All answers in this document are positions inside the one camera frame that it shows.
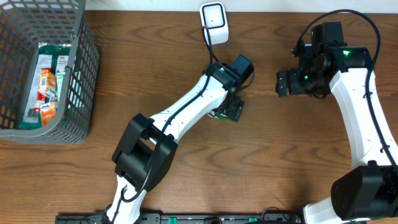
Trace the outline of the green lidded white canister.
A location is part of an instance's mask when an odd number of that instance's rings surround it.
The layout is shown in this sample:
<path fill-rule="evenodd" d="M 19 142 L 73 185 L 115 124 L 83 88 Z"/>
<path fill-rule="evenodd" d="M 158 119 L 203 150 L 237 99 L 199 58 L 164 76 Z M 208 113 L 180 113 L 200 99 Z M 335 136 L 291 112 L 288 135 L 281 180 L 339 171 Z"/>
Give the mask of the green lidded white canister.
<path fill-rule="evenodd" d="M 215 110 L 211 110 L 208 113 L 208 116 L 211 118 L 214 118 L 214 119 L 223 119 L 223 120 L 228 119 L 227 116 L 225 116 L 224 114 L 220 114 L 218 111 L 215 111 Z"/>

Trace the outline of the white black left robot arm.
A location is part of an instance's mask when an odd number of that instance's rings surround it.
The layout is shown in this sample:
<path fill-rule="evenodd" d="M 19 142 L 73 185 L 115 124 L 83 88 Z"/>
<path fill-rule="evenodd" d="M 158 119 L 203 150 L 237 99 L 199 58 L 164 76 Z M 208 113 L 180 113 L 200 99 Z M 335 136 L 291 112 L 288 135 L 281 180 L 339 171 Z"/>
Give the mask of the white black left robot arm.
<path fill-rule="evenodd" d="M 173 105 L 150 118 L 139 113 L 130 120 L 112 155 L 117 190 L 103 223 L 138 220 L 146 193 L 165 177 L 178 142 L 203 116 L 239 121 L 244 103 L 237 93 L 253 71 L 251 62 L 216 62 Z"/>

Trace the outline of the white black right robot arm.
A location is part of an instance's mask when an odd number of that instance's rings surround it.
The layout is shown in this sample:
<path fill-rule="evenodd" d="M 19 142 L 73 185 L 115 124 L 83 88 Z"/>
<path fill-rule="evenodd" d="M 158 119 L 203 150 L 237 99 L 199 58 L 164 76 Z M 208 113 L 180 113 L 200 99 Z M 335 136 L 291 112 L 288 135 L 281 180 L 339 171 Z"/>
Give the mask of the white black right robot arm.
<path fill-rule="evenodd" d="M 312 28 L 311 44 L 300 42 L 299 67 L 277 72 L 279 97 L 332 94 L 340 107 L 351 148 L 352 170 L 336 180 L 330 196 L 302 209 L 304 223 L 348 223 L 397 216 L 397 159 L 392 137 L 368 71 L 366 47 L 349 47 L 340 22 Z"/>

